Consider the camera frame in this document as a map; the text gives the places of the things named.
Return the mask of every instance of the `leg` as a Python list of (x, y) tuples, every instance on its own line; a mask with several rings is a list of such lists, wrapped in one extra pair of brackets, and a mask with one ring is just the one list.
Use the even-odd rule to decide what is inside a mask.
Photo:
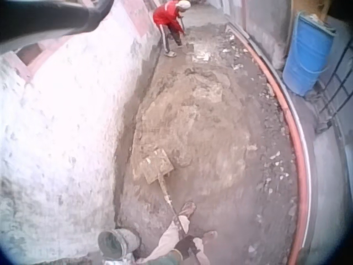
[(201, 265), (210, 265), (210, 260), (207, 258), (207, 256), (204, 253), (204, 245), (208, 244), (209, 242), (217, 238), (217, 236), (218, 234), (216, 231), (210, 231), (205, 233), (202, 239), (198, 237), (194, 238), (195, 246), (198, 250), (200, 250), (196, 254), (196, 256), (197, 256), (197, 259), (200, 261)]
[[(188, 233), (189, 224), (190, 224), (189, 219), (185, 215), (181, 215), (179, 216), (179, 220), (181, 222), (181, 225), (183, 226), (185, 233)], [(141, 264), (147, 261), (152, 261), (156, 258), (159, 258), (168, 254), (168, 252), (171, 251), (178, 242), (179, 242), (178, 227), (172, 221), (168, 229), (162, 235), (161, 239), (159, 239), (158, 246), (152, 251), (152, 253), (147, 258), (139, 259), (137, 263)]]
[[(181, 209), (178, 217), (181, 222), (181, 225), (187, 234), (189, 231), (189, 218), (193, 214), (196, 209), (196, 205), (194, 203), (185, 203), (183, 208)], [(158, 246), (152, 251), (152, 253), (143, 259), (139, 259), (137, 264), (145, 263), (147, 261), (152, 261), (156, 258), (162, 257), (166, 255), (169, 251), (171, 251), (175, 245), (179, 242), (179, 230), (178, 226), (172, 221), (169, 225), (168, 229), (164, 232), (162, 237), (159, 239)]]
[(164, 51), (165, 51), (165, 53), (168, 53), (168, 52), (170, 52), (169, 42), (168, 42), (168, 34), (165, 32), (165, 28), (163, 27), (163, 25), (158, 25), (158, 29), (162, 35), (162, 42), (163, 42)]
[(170, 24), (168, 24), (168, 29), (169, 29), (173, 39), (175, 40), (176, 44), (178, 44), (178, 46), (182, 46), (179, 32), (177, 30), (175, 30)]
[(163, 42), (163, 48), (165, 55), (168, 57), (175, 57), (176, 54), (172, 52), (169, 48), (169, 41), (168, 41), (168, 27), (165, 25), (159, 25), (158, 29), (162, 35), (162, 42)]
[(210, 261), (204, 253), (204, 244), (202, 243), (202, 239), (196, 237), (194, 238), (194, 243), (196, 248), (200, 250), (200, 252), (197, 253), (196, 256), (197, 259), (200, 261), (201, 265), (210, 265)]

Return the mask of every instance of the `beige pants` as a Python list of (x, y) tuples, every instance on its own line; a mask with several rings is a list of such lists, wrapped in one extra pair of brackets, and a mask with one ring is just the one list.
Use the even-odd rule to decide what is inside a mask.
[[(179, 220), (181, 222), (181, 225), (184, 228), (185, 233), (187, 234), (189, 231), (189, 224), (190, 224), (189, 219), (186, 216), (181, 215), (179, 216)], [(159, 240), (158, 246), (152, 251), (152, 253), (147, 258), (140, 258), (136, 263), (142, 264), (147, 261), (152, 261), (156, 258), (162, 257), (168, 254), (168, 252), (171, 251), (178, 242), (179, 242), (178, 227), (172, 221), (168, 229), (164, 232), (161, 239)], [(204, 244), (202, 243), (202, 239), (196, 237), (194, 238), (194, 243), (196, 245), (196, 248), (200, 250), (200, 252), (197, 253), (197, 258), (199, 259), (201, 265), (210, 265), (210, 261), (208, 260), (208, 258), (204, 253)]]

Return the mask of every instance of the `plastic barrel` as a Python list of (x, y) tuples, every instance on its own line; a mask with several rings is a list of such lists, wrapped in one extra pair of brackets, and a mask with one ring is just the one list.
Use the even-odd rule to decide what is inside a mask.
[(298, 13), (283, 81), (294, 93), (304, 96), (325, 70), (335, 31)]
[(128, 229), (103, 231), (98, 236), (98, 246), (105, 259), (120, 260), (140, 246), (139, 236)]

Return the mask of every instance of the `person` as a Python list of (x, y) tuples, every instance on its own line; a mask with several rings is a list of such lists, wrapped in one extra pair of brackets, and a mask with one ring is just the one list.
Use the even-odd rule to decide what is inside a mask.
[(180, 26), (177, 18), (181, 18), (179, 13), (185, 12), (191, 7), (189, 1), (170, 1), (159, 6), (153, 12), (153, 21), (162, 35), (162, 42), (165, 55), (168, 57), (176, 57), (176, 53), (170, 50), (168, 42), (168, 33), (170, 32), (178, 47), (183, 47), (181, 43), (180, 33), (184, 34), (184, 29)]
[[(185, 203), (182, 207), (178, 218), (183, 226), (185, 233), (189, 231), (190, 217), (196, 210), (194, 203)], [(197, 249), (197, 259), (201, 265), (210, 265), (210, 261), (204, 253), (204, 245), (217, 237), (216, 231), (210, 231), (204, 234), (202, 238), (187, 235), (179, 240), (179, 230), (177, 225), (172, 221), (168, 229), (159, 239), (158, 246), (152, 251), (147, 258), (141, 258), (137, 264), (144, 265), (180, 265), (189, 258), (188, 249), (195, 247)]]

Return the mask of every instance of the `black glove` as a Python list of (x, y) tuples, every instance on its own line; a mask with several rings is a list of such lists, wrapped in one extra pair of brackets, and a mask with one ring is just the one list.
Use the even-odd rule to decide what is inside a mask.
[(190, 248), (196, 249), (195, 243), (193, 242), (194, 238), (195, 237), (188, 235), (175, 245), (174, 248), (183, 255), (183, 260), (189, 257), (188, 250)]

